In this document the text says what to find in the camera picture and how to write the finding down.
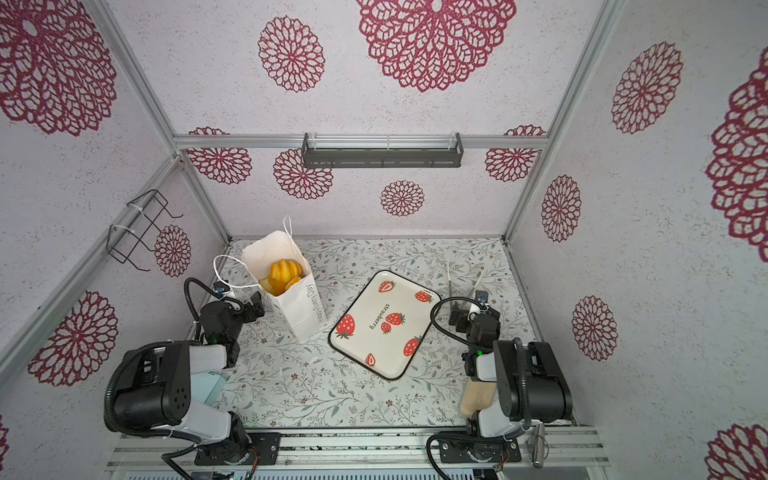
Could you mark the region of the white paper bag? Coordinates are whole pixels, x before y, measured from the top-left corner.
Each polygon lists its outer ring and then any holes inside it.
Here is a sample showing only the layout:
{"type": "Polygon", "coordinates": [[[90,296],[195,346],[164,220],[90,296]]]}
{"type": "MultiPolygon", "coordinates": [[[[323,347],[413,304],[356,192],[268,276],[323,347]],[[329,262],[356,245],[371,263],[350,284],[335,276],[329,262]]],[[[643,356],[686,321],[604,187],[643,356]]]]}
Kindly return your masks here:
{"type": "Polygon", "coordinates": [[[258,288],[265,293],[273,311],[300,343],[327,324],[312,268],[293,238],[288,216],[283,218],[282,229],[245,247],[240,257],[216,256],[213,271],[217,280],[232,290],[258,288]],[[240,285],[226,280],[219,268],[223,260],[243,267],[252,280],[240,285]]]}

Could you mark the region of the metal tongs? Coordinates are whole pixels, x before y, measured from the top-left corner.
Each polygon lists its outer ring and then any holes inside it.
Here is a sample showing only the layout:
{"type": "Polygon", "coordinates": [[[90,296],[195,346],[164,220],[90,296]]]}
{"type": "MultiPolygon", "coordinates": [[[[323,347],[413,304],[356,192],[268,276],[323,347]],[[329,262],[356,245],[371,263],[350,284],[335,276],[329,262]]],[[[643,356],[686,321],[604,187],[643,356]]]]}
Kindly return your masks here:
{"type": "Polygon", "coordinates": [[[446,262],[446,280],[451,297],[473,298],[485,276],[483,265],[446,262]]]}

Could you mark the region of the long braided orange bread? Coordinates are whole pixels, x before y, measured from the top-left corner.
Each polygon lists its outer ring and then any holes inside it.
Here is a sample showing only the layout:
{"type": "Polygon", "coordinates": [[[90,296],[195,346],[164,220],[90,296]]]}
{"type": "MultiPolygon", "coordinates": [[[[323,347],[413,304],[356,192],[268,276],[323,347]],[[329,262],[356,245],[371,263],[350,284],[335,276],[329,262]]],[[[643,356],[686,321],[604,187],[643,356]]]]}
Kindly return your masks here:
{"type": "Polygon", "coordinates": [[[265,292],[277,297],[285,292],[286,283],[267,276],[259,280],[259,285],[265,292]]]}

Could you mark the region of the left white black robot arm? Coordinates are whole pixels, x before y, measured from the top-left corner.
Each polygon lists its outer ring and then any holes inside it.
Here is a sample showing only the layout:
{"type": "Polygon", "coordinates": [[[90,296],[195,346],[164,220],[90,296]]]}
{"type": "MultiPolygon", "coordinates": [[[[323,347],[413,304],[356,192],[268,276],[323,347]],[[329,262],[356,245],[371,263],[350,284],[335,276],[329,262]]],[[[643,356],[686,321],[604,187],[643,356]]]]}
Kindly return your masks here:
{"type": "Polygon", "coordinates": [[[186,440],[190,445],[184,454],[194,452],[214,465],[256,463],[260,453],[242,419],[195,399],[192,378],[235,367],[243,326],[265,314],[262,295],[254,292],[242,301],[223,281],[208,286],[194,277],[185,279],[183,294],[193,317],[193,338],[126,352],[106,386],[104,424],[132,437],[186,440]],[[212,298],[201,308],[189,300],[193,285],[212,298]]]}

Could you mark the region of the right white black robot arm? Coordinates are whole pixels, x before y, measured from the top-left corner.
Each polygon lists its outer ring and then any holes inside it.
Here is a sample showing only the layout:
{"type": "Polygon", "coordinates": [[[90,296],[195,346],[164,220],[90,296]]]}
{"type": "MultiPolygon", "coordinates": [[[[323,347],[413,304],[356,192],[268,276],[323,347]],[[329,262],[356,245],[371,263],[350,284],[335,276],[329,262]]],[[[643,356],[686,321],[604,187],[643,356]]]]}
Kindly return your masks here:
{"type": "Polygon", "coordinates": [[[490,405],[470,414],[465,438],[509,441],[534,425],[572,417],[572,394],[549,343],[502,339],[500,313],[478,299],[440,300],[431,308],[429,319],[438,332],[467,347],[462,358],[470,380],[495,386],[490,405]],[[454,302],[470,305],[459,312],[456,333],[437,320],[443,305],[454,302]]]}

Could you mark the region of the yellow bun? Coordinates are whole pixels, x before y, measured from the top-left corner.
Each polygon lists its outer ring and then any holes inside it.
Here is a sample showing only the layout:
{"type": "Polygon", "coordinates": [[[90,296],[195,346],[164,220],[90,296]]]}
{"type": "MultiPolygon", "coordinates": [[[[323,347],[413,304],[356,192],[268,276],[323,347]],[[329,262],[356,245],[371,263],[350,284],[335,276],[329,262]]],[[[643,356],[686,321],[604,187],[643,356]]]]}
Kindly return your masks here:
{"type": "Polygon", "coordinates": [[[293,259],[281,259],[270,265],[269,277],[277,282],[288,283],[304,275],[302,265],[293,259]]]}

